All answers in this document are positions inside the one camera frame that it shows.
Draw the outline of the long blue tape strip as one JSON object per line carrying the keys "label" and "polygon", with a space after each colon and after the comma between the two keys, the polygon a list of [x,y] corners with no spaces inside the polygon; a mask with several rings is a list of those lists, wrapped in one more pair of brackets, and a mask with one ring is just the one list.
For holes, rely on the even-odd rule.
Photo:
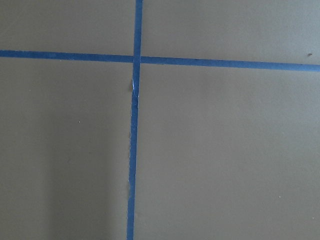
{"label": "long blue tape strip", "polygon": [[134,239],[143,1],[135,2],[126,239]]}

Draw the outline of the crossing blue tape strip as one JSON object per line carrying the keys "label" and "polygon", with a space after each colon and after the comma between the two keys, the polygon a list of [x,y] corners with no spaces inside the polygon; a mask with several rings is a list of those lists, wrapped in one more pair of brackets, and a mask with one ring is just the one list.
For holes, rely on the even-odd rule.
{"label": "crossing blue tape strip", "polygon": [[[68,53],[68,52],[29,51],[29,50],[1,50],[0,56],[2,58],[24,58],[24,59],[49,59],[49,60],[115,62],[115,63],[133,63],[134,62],[134,57],[131,55]],[[153,65],[201,66],[201,67],[283,70],[283,71],[300,71],[300,72],[319,72],[320,71],[320,66],[318,64],[176,58],[176,57],[157,57],[157,56],[141,56],[140,63],[153,64]]]}

